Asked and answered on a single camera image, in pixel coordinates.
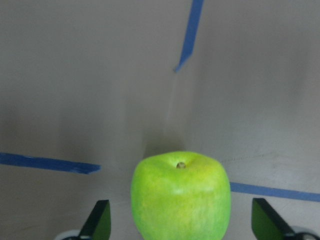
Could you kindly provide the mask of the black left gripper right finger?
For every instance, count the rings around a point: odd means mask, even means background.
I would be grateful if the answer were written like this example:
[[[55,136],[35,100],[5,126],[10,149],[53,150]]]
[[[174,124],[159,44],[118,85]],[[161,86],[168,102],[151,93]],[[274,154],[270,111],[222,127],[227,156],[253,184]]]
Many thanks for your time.
[[[296,233],[264,198],[253,198],[251,229],[257,240],[294,240]]]

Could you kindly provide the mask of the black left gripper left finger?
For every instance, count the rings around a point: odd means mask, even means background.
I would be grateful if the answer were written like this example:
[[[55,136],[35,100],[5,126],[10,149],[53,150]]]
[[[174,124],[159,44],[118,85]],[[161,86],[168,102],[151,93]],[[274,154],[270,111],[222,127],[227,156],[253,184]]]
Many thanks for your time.
[[[98,200],[78,234],[79,240],[108,240],[111,235],[109,200]]]

